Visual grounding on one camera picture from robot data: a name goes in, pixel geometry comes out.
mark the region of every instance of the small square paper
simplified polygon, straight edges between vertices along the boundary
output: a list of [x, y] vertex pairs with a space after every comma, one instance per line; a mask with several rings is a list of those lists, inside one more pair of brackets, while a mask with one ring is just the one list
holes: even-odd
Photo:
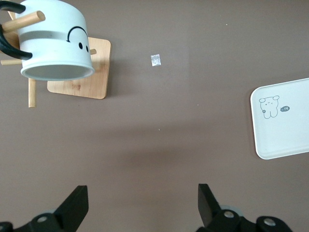
[[151, 57], [151, 63], [153, 66], [160, 66], [161, 65], [161, 60], [160, 60], [160, 55], [152, 55]]

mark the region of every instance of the smiley face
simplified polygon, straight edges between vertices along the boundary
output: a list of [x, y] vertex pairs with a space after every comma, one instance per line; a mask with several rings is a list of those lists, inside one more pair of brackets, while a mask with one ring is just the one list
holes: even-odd
[[75, 26], [71, 28], [68, 32], [68, 39], [67, 42], [71, 43], [73, 41], [77, 44], [77, 48], [81, 50], [85, 50], [89, 53], [89, 42], [88, 42], [88, 36], [85, 29], [79, 26]]

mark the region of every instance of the cartoon face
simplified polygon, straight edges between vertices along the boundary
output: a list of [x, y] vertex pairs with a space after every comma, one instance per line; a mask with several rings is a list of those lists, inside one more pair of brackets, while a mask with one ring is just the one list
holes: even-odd
[[264, 118], [269, 119], [270, 117], [276, 117], [278, 114], [277, 107], [279, 96], [269, 97], [269, 98], [261, 98], [261, 109], [264, 114]]
[[88, 53], [90, 52], [87, 32], [82, 27], [76, 26], [71, 28], [68, 32], [67, 42], [75, 43], [77, 44], [76, 48]]

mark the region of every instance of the white mug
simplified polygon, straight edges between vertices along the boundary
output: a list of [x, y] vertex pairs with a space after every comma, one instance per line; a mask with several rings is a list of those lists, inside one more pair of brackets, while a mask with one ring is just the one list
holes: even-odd
[[35, 11], [42, 11], [46, 18], [17, 31], [21, 51], [7, 48], [0, 35], [0, 50], [23, 60], [23, 76], [60, 81], [85, 78], [94, 73], [86, 22], [79, 10], [60, 0], [1, 2], [10, 3], [2, 9], [16, 12], [16, 18]]

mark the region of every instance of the screw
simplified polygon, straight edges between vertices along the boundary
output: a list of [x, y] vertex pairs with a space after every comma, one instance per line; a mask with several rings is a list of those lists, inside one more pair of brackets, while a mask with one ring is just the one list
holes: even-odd
[[225, 211], [224, 216], [226, 216], [227, 218], [233, 218], [234, 214], [231, 211]]
[[270, 219], [270, 218], [265, 218], [264, 223], [268, 226], [275, 226], [276, 225], [275, 221], [273, 219]]

